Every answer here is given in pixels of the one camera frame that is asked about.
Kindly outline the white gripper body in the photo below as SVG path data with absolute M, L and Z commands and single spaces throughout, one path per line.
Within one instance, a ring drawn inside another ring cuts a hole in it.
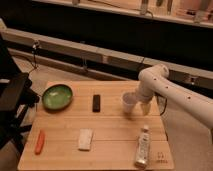
M 154 96 L 154 92 L 150 88 L 144 85 L 139 85 L 136 88 L 135 93 L 136 93 L 137 99 L 142 103 L 149 103 Z

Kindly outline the pale translucent gripper finger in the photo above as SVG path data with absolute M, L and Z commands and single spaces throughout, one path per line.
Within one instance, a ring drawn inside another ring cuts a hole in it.
M 141 110 L 144 116 L 148 115 L 150 112 L 151 104 L 150 103 L 141 103 Z

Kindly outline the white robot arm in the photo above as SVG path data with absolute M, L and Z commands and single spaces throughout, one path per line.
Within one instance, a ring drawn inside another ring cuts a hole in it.
M 172 100 L 209 129 L 213 129 L 213 99 L 193 92 L 168 80 L 169 69 L 157 64 L 140 71 L 136 97 L 149 103 L 154 93 Z

